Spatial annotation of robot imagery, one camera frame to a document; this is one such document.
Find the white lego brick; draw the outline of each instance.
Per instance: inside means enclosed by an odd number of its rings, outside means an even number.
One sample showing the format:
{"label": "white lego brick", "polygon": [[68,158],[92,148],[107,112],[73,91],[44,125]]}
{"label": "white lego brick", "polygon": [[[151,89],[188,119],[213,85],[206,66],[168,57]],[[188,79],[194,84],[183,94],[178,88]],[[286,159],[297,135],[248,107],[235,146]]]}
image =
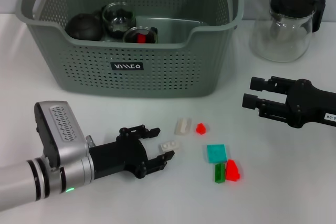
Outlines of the white lego brick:
{"label": "white lego brick", "polygon": [[166,153],[177,150],[178,148],[180,148],[180,145],[176,141],[170,141],[164,144],[160,144],[160,148],[163,153]]}
{"label": "white lego brick", "polygon": [[192,120],[190,118],[181,118],[178,119],[176,128],[175,128],[175,135],[186,135],[190,132]]}

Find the basket logo text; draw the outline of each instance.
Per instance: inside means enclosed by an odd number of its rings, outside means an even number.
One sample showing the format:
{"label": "basket logo text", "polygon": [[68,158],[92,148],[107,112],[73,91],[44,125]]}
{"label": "basket logo text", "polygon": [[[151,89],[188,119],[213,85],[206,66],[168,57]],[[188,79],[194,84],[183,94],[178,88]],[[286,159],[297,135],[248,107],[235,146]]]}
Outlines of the basket logo text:
{"label": "basket logo text", "polygon": [[136,71],[143,70],[142,62],[111,62],[112,70],[116,71]]}

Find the teal square block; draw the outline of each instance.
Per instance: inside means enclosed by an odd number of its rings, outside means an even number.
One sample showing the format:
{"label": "teal square block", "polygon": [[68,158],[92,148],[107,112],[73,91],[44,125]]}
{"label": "teal square block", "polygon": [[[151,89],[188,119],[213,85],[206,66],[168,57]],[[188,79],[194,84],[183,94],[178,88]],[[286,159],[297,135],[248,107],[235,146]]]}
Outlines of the teal square block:
{"label": "teal square block", "polygon": [[214,144],[207,146],[209,163],[219,164],[227,162],[225,145],[224,144]]}

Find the green rectangular block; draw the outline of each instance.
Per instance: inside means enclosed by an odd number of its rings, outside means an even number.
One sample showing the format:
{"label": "green rectangular block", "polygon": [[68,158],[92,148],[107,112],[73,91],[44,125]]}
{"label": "green rectangular block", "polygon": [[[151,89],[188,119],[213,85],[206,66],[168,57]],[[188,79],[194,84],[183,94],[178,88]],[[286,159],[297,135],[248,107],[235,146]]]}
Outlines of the green rectangular block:
{"label": "green rectangular block", "polygon": [[215,182],[220,184],[225,181],[225,165],[217,164],[215,166]]}

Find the label sticker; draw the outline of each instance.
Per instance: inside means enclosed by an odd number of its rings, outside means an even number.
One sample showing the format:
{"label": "label sticker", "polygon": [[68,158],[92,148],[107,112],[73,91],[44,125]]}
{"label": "label sticker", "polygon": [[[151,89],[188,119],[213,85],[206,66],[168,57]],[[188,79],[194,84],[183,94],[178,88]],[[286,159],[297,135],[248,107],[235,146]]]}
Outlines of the label sticker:
{"label": "label sticker", "polygon": [[333,121],[333,122],[336,122],[336,115],[333,115],[333,114],[327,114],[324,116],[324,119],[325,120],[329,120],[329,121]]}
{"label": "label sticker", "polygon": [[117,71],[143,70],[142,62],[111,62],[111,67]]}

